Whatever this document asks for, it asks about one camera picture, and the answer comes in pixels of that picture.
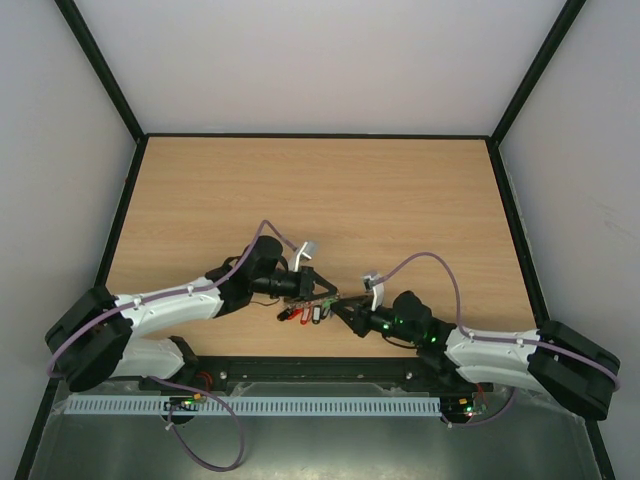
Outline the green key tag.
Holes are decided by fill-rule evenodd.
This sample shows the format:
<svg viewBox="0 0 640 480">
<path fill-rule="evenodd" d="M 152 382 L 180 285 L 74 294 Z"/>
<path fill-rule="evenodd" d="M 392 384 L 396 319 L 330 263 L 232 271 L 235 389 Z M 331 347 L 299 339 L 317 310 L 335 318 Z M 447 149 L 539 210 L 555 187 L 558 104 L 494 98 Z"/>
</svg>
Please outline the green key tag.
<svg viewBox="0 0 640 480">
<path fill-rule="evenodd" d="M 333 313 L 331 310 L 331 306 L 337 301 L 336 298 L 329 298 L 325 300 L 321 305 L 321 319 L 324 320 L 326 318 L 330 318 Z"/>
</svg>

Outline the metal keyring with red handle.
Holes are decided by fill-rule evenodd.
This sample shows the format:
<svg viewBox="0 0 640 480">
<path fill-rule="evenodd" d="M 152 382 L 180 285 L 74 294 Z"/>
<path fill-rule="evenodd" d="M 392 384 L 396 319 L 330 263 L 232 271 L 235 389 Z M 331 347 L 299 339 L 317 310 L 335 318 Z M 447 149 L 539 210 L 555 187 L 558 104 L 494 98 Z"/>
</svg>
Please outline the metal keyring with red handle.
<svg viewBox="0 0 640 480">
<path fill-rule="evenodd" d="M 324 320 L 329 319 L 321 319 L 322 303 L 290 303 L 289 299 L 286 299 L 284 300 L 284 307 L 276 318 L 280 322 L 298 319 L 301 325 L 319 325 Z"/>
</svg>

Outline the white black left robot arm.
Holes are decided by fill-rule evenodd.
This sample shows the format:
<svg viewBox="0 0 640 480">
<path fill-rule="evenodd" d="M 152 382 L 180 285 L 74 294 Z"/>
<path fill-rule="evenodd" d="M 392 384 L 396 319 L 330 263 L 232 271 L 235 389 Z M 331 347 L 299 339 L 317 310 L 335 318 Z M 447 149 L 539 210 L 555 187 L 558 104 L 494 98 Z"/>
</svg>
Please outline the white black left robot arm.
<svg viewBox="0 0 640 480">
<path fill-rule="evenodd" d="M 306 264 L 314 249 L 314 243 L 305 242 L 287 260 L 281 240 L 260 235 L 241 255 L 179 286 L 135 295 L 114 295 L 95 286 L 47 331 L 47 372 L 61 377 L 73 392 L 112 378 L 170 380 L 188 374 L 195 361 L 186 341 L 152 340 L 150 334 L 229 315 L 248 306 L 256 294 L 302 307 L 337 299 L 337 287 Z"/>
</svg>

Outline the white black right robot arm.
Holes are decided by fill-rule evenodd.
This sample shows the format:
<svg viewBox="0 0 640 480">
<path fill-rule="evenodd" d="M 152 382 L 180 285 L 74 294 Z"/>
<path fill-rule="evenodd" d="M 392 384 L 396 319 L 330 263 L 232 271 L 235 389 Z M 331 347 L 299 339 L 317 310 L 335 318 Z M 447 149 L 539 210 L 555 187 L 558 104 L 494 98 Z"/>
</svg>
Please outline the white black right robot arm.
<svg viewBox="0 0 640 480">
<path fill-rule="evenodd" d="M 435 317 L 411 291 L 389 307 L 363 295 L 338 300 L 331 310 L 360 337 L 377 332 L 407 343 L 447 391 L 501 384 L 547 394 L 586 420 L 608 416 L 620 361 L 561 322 L 524 332 L 463 330 Z"/>
</svg>

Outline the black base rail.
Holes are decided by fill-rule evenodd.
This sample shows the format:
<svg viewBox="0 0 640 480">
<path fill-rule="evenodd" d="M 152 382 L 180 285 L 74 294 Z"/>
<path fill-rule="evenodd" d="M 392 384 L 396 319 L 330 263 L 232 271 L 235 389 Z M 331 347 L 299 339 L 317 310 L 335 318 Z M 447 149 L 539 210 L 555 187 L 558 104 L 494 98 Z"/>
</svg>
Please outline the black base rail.
<svg viewBox="0 0 640 480">
<path fill-rule="evenodd" d="M 192 387 L 208 386 L 230 392 L 240 383 L 370 383 L 384 389 L 433 396 L 471 395 L 478 387 L 451 374 L 432 372 L 423 359 L 413 357 L 260 357 L 198 356 L 179 336 L 172 343 L 184 365 L 167 380 Z"/>
</svg>

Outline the black enclosure frame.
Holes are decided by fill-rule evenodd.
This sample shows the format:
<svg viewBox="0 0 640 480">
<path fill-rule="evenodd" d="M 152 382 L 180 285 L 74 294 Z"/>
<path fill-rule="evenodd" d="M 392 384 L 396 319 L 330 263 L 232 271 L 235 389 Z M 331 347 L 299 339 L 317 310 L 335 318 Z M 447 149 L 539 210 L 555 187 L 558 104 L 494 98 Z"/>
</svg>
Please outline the black enclosure frame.
<svg viewBox="0 0 640 480">
<path fill-rule="evenodd" d="M 512 242 L 515 247 L 529 302 L 537 326 L 543 326 L 550 321 L 547 305 L 540 287 L 539 279 L 533 264 L 532 254 L 521 220 L 517 211 L 512 187 L 507 178 L 506 167 L 500 152 L 500 145 L 507 136 L 516 118 L 525 106 L 538 81 L 551 62 L 554 54 L 570 31 L 576 18 L 583 9 L 583 1 L 567 1 L 545 37 L 534 60 L 520 82 L 516 92 L 510 100 L 497 127 L 490 135 L 437 135 L 437 134 L 361 134 L 361 133 L 222 133 L 222 138 L 301 138 L 301 139 L 393 139 L 393 140 L 482 140 L 486 144 L 489 158 L 494 172 L 496 184 L 500 193 L 506 220 L 509 225 Z M 113 219 L 108 240 L 99 264 L 94 283 L 101 285 L 106 282 L 115 255 L 115 249 L 124 225 L 127 210 L 133 195 L 135 183 L 143 162 L 143 154 L 148 141 L 154 135 L 143 131 L 135 118 L 129 102 L 120 88 L 111 68 L 102 54 L 98 43 L 91 33 L 80 9 L 73 1 L 58 1 L 56 3 L 60 14 L 64 18 L 70 31 L 74 35 L 84 56 L 93 68 L 104 91 L 109 96 L 127 130 L 135 142 L 135 150 L 130 163 L 124 188 L 119 199 L 118 207 Z"/>
</svg>

